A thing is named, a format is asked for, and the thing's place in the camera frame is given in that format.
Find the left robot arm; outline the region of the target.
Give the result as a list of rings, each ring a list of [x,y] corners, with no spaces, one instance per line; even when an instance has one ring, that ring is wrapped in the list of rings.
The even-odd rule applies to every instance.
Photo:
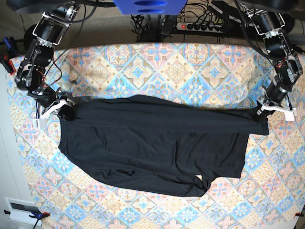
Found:
[[[298,55],[284,30],[283,14],[293,11],[296,0],[236,0],[236,8],[241,17],[241,28],[248,44],[263,57],[272,60],[276,75],[263,94],[257,100],[256,118],[258,120],[282,112],[286,121],[294,121],[295,109],[282,107],[282,101],[288,99],[294,84],[303,74]],[[255,46],[246,32],[246,26],[252,24],[259,36],[262,36],[266,51]]]

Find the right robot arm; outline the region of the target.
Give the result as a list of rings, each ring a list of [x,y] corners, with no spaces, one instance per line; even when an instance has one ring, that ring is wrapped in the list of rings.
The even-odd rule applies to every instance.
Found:
[[[80,4],[75,0],[60,1],[8,1],[16,10],[42,10],[40,21],[25,36],[28,45],[24,59],[21,61],[14,81],[19,90],[35,102],[36,117],[34,123],[38,128],[45,128],[47,119],[57,115],[63,119],[72,119],[73,102],[67,92],[46,83],[46,67],[55,64],[55,46],[59,45],[68,28],[75,22]]]

